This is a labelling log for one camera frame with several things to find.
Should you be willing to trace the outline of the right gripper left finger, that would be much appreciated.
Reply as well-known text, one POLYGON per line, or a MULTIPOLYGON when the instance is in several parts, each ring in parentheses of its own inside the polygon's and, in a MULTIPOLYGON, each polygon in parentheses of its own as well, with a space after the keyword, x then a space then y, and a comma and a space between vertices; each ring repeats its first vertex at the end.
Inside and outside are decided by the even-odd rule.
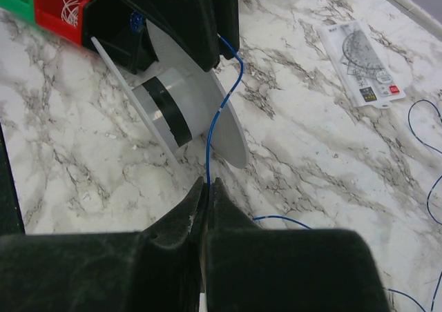
POLYGON ((178 251, 190 244, 200 248, 205 232, 206 212, 207 184, 203 177, 199 177, 184 199, 143 231, 143 234, 150 244, 164 251, 178 251))

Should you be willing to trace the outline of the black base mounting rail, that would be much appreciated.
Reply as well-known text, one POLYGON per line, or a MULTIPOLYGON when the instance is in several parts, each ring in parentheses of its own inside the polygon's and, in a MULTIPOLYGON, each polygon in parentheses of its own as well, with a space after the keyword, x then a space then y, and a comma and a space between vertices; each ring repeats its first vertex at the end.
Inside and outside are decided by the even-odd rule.
POLYGON ((12 175, 6 143, 1 129, 1 235, 24 234, 25 227, 21 216, 21 210, 15 181, 12 175))

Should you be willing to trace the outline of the packaged protractor ruler set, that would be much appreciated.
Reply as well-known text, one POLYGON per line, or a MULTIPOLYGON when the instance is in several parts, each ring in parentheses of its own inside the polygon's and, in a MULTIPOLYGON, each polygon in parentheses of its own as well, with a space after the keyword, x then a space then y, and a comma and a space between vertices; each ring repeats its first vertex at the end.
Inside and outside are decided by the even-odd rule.
POLYGON ((363 22, 323 26, 318 35, 353 106, 384 109, 406 97, 363 22))

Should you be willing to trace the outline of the red plastic bin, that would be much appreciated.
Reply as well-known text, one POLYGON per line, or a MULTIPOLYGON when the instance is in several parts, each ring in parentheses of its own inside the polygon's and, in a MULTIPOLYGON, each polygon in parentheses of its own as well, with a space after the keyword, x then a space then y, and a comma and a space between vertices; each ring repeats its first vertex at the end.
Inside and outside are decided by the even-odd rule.
POLYGON ((81 45, 84 6, 91 0, 42 0, 40 24, 47 30, 81 45))

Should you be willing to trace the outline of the black plastic bin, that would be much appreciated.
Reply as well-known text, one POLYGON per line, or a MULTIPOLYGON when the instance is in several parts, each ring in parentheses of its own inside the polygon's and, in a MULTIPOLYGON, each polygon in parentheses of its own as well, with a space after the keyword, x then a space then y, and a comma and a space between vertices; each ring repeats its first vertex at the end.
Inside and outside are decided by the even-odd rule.
POLYGON ((93 37, 133 74, 157 61, 145 18, 122 0, 91 0, 84 6, 82 46, 95 52, 93 37))

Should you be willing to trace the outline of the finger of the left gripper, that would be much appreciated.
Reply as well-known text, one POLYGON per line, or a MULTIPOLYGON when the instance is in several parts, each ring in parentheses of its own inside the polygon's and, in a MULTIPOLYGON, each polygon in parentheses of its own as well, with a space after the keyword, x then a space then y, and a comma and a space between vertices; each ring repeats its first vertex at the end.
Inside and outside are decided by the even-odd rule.
POLYGON ((229 45, 238 51, 240 47, 238 0, 211 0, 214 24, 211 26, 211 42, 215 45, 209 51, 210 60, 219 60, 220 55, 226 59, 233 57, 232 51, 218 39, 219 34, 229 45))
POLYGON ((212 0, 123 0, 170 36, 207 72, 219 62, 212 0))

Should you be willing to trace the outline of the grey plastic cable spool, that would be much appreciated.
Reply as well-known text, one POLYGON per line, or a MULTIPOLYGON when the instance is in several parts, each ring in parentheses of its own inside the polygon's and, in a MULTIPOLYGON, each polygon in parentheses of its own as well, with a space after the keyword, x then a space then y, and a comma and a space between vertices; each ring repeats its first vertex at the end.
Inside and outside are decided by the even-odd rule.
POLYGON ((175 151, 201 135, 221 158, 236 168, 249 161, 249 148, 239 119, 213 70, 203 71, 164 31, 147 23, 159 64, 147 79, 131 88, 102 42, 91 41, 131 105, 174 166, 175 151))

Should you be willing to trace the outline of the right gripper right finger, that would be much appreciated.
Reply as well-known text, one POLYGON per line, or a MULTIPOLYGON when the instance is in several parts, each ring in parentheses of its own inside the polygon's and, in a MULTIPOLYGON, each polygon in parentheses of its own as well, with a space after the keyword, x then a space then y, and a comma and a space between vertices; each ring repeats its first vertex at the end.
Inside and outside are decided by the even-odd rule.
POLYGON ((262 230, 229 197, 220 178, 210 187, 207 226, 207 246, 252 246, 262 237, 262 230))

